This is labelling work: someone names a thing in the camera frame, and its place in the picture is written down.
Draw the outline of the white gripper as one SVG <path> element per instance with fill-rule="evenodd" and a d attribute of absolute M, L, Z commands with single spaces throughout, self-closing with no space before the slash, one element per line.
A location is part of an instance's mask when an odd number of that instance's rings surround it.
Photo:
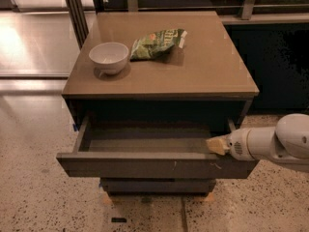
<path fill-rule="evenodd" d="M 227 139 L 225 136 L 212 137 L 206 140 L 209 150 L 220 156 L 228 152 L 236 160 L 254 160 L 248 149 L 248 135 L 250 129 L 238 129 L 232 131 Z"/>

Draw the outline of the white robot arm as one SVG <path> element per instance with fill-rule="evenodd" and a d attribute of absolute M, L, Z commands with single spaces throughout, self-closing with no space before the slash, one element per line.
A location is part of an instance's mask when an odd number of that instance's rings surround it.
<path fill-rule="evenodd" d="M 274 127 L 232 130 L 206 140 L 215 154 L 236 160 L 268 160 L 281 167 L 309 172 L 309 116 L 290 114 Z"/>

